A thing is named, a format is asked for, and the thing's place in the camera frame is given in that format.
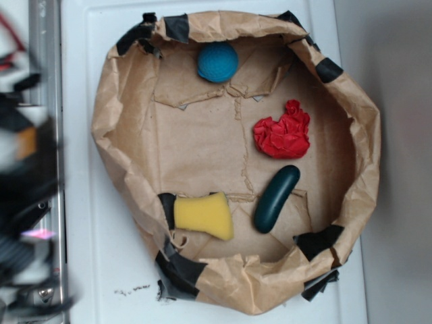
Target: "green toy cucumber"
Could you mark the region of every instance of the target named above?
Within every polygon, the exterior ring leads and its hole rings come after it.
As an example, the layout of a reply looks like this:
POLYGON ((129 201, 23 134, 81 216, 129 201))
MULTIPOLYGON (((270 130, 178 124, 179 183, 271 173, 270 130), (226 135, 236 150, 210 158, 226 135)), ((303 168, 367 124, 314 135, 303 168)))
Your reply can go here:
POLYGON ((276 173, 256 207, 254 224, 257 230, 263 234, 271 231, 299 179, 300 170, 294 165, 287 165, 276 173))

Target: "gray wall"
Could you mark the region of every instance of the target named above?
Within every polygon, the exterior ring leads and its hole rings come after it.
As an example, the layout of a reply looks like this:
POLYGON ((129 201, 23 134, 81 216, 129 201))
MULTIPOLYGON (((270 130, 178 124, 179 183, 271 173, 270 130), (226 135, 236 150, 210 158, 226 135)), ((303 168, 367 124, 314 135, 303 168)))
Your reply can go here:
POLYGON ((432 1, 335 0, 343 68, 381 110, 361 242, 370 324, 432 323, 432 1))

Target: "yellow sponge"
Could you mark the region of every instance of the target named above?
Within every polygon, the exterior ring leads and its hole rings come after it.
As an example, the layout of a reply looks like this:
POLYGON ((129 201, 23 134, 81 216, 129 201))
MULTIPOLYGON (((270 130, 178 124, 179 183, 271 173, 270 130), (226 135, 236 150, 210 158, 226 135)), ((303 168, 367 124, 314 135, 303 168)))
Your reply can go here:
POLYGON ((206 232, 222 240, 234 237, 231 211, 223 192, 202 198, 177 198, 174 221, 178 228, 206 232))

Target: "ball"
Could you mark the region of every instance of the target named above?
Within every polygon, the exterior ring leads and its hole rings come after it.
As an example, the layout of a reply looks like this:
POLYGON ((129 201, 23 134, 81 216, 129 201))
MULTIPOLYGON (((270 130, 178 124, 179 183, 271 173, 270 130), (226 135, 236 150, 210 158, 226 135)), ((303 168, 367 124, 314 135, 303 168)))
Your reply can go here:
POLYGON ((238 55, 228 43, 210 43, 198 56, 198 74, 210 82, 229 80, 236 73, 237 67, 238 55))

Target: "paper bag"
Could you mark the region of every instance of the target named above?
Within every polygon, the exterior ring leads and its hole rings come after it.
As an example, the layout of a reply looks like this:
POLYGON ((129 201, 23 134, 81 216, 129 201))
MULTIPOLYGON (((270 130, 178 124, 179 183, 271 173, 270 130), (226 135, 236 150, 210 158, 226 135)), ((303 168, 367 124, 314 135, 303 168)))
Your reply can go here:
POLYGON ((92 135, 173 298, 252 315, 302 292, 311 299, 337 279, 377 200, 379 111, 289 11, 144 14, 108 53, 92 135), (215 41, 239 57, 221 84, 196 73, 199 51, 215 41), (289 99, 310 115, 310 148, 301 159, 272 159, 256 150, 252 128, 278 120, 289 99), (254 208, 288 164, 300 181, 273 230, 260 234, 254 208), (176 229, 172 194, 220 191, 233 240, 176 229))

